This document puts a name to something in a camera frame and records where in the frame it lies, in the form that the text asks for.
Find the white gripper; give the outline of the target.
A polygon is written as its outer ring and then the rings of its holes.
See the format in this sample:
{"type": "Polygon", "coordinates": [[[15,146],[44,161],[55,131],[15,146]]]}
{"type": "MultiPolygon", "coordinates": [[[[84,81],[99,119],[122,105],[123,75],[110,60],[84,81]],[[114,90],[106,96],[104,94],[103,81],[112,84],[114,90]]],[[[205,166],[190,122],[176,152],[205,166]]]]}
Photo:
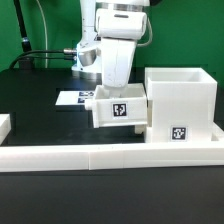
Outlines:
{"type": "Polygon", "coordinates": [[[124,89],[129,80],[137,41],[145,33],[147,15],[144,12],[109,10],[96,11],[95,29],[101,42],[86,46],[78,58],[89,66],[101,52],[102,84],[110,90],[124,89]]]}

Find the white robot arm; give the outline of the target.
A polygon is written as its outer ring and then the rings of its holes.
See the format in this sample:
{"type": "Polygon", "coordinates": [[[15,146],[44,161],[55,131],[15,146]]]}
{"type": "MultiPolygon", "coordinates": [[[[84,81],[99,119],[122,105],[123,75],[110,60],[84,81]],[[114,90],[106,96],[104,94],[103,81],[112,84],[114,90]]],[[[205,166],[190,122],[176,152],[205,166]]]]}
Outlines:
{"type": "Polygon", "coordinates": [[[152,42],[145,7],[162,0],[80,0],[82,37],[76,45],[72,71],[102,76],[109,90],[124,89],[137,47],[152,42]]]}

